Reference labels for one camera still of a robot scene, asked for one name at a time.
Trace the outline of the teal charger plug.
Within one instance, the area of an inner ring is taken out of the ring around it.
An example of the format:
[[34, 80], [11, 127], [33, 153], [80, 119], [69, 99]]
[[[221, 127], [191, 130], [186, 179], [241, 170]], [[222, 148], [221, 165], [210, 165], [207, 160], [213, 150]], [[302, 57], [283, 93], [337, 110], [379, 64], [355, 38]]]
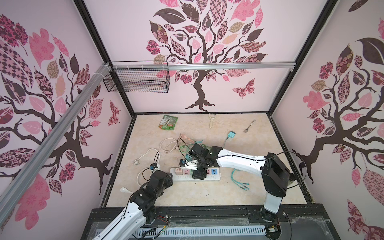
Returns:
[[226, 137], [226, 139], [225, 139], [225, 141], [223, 143], [223, 148], [225, 148], [227, 141], [230, 140], [230, 139], [233, 139], [235, 137], [235, 135], [236, 135], [236, 133], [233, 132], [233, 131], [230, 131], [228, 133], [228, 135], [227, 135], [227, 137]]

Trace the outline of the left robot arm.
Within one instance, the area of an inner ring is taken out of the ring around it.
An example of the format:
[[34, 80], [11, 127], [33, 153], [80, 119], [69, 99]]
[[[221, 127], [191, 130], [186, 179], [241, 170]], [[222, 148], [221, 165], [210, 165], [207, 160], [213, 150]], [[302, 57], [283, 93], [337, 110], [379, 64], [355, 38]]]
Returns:
[[157, 198], [173, 185], [173, 175], [155, 171], [150, 179], [130, 197], [122, 212], [98, 235], [95, 240], [127, 240], [155, 218]]

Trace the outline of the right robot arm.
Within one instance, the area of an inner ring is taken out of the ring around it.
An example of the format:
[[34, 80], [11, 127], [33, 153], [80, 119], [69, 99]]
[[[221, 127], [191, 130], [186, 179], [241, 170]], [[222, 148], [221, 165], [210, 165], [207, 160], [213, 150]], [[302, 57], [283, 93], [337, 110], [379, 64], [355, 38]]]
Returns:
[[290, 170], [278, 155], [268, 153], [267, 156], [251, 156], [217, 146], [208, 150], [199, 144], [194, 144], [187, 155], [192, 159], [180, 163], [180, 167], [192, 170], [194, 180], [205, 180], [210, 167], [236, 169], [262, 178], [266, 197], [261, 213], [265, 219], [278, 213], [287, 195], [291, 176]]

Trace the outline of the pink charger plug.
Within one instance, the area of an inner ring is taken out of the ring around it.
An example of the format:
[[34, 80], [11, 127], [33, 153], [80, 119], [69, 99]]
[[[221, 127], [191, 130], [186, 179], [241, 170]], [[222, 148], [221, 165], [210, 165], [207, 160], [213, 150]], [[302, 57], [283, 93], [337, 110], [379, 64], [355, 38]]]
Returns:
[[178, 175], [178, 176], [181, 176], [181, 175], [183, 175], [183, 170], [180, 169], [180, 168], [176, 168], [175, 169], [175, 174]]

